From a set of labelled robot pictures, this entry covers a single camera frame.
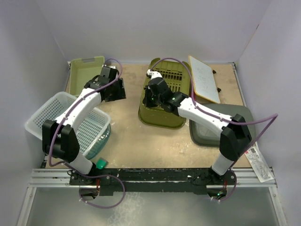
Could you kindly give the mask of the olive green plastic tub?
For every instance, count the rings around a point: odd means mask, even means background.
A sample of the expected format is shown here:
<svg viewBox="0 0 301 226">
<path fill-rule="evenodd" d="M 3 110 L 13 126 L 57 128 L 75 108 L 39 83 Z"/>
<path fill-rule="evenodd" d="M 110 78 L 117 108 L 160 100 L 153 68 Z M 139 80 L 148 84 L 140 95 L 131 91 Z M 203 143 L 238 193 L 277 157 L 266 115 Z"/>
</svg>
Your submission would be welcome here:
<svg viewBox="0 0 301 226">
<path fill-rule="evenodd" d="M 159 72 L 162 77 L 151 80 L 147 76 L 145 79 L 139 119 L 151 126 L 169 129 L 182 127 L 186 119 L 179 116 L 177 107 L 190 95 L 189 64 L 155 58 L 149 64 L 149 69 Z"/>
</svg>

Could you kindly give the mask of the light green plastic basket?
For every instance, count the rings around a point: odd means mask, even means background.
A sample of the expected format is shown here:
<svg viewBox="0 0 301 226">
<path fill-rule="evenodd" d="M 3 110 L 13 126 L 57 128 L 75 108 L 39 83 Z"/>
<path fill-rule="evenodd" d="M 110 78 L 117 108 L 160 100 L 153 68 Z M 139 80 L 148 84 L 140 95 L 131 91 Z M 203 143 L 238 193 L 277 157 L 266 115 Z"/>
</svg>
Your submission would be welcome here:
<svg viewBox="0 0 301 226">
<path fill-rule="evenodd" d="M 103 56 L 73 59 L 71 61 L 68 92 L 71 95 L 78 97 L 85 84 L 96 75 L 100 74 L 104 62 L 105 58 Z"/>
</svg>

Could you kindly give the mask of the large grey plastic tub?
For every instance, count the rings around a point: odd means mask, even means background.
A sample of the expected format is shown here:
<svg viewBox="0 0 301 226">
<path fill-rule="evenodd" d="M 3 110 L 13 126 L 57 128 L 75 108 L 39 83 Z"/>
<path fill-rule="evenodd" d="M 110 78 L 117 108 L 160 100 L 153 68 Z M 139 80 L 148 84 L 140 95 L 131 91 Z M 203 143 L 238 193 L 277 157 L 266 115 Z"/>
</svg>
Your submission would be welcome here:
<svg viewBox="0 0 301 226">
<path fill-rule="evenodd" d="M 251 111 L 242 105 L 229 105 L 229 104 L 203 104 L 207 107 L 206 111 L 213 110 L 215 112 L 234 117 L 239 114 L 246 122 L 253 121 Z M 189 121 L 190 137 L 192 141 L 198 146 L 219 147 L 221 131 L 217 129 L 226 126 L 227 124 L 219 119 L 212 118 L 211 123 L 199 124 L 198 121 Z"/>
</svg>

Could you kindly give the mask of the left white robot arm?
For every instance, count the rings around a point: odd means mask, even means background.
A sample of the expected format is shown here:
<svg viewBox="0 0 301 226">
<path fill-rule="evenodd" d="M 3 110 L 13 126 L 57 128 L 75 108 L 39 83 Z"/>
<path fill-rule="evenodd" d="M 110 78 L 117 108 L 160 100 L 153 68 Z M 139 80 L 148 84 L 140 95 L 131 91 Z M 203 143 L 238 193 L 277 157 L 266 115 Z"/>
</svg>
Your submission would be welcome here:
<svg viewBox="0 0 301 226">
<path fill-rule="evenodd" d="M 42 125 L 42 150 L 48 156 L 63 160 L 80 172 L 87 185 L 96 181 L 95 165 L 80 152 L 76 132 L 88 114 L 102 101 L 125 99 L 121 72 L 115 66 L 103 65 L 99 75 L 89 80 L 79 97 L 60 116 Z"/>
</svg>

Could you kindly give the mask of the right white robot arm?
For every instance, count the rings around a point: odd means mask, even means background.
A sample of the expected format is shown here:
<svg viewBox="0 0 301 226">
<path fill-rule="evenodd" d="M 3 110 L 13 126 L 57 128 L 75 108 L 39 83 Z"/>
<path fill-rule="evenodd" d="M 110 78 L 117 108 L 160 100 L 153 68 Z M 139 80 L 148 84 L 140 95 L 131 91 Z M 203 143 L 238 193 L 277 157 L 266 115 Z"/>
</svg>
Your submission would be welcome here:
<svg viewBox="0 0 301 226">
<path fill-rule="evenodd" d="M 226 172 L 237 162 L 252 141 L 245 118 L 216 112 L 198 104 L 182 92 L 173 92 L 162 77 L 151 78 L 145 89 L 143 104 L 147 108 L 161 107 L 165 112 L 187 118 L 212 131 L 220 140 L 219 155 L 211 166 L 209 179 L 220 184 Z"/>
</svg>

